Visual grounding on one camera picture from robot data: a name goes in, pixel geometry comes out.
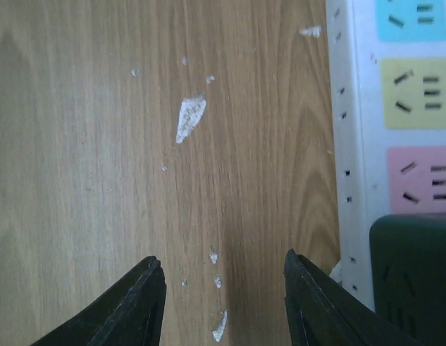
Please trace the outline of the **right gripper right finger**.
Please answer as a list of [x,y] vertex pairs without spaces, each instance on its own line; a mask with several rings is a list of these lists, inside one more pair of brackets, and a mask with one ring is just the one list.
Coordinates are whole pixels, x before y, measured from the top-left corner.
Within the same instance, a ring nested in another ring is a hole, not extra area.
[[380,318],[319,267],[290,249],[285,307],[293,345],[419,345]]

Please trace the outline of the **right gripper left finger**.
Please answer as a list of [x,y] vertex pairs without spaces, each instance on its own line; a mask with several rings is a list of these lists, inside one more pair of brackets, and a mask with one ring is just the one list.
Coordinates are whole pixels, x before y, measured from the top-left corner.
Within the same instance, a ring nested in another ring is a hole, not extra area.
[[145,257],[35,345],[159,345],[166,300],[161,262]]

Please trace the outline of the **green dragon cube socket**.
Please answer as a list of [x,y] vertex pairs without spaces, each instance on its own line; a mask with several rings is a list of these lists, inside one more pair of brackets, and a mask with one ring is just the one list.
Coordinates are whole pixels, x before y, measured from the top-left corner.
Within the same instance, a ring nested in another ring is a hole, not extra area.
[[379,218],[370,256],[376,314],[424,345],[446,345],[446,213]]

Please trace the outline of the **white power strip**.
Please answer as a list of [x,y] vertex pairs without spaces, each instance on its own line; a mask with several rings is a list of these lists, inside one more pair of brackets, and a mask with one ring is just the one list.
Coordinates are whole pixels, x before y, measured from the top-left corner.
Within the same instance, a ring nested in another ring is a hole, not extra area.
[[446,1],[326,2],[341,279],[373,308],[370,229],[446,215]]

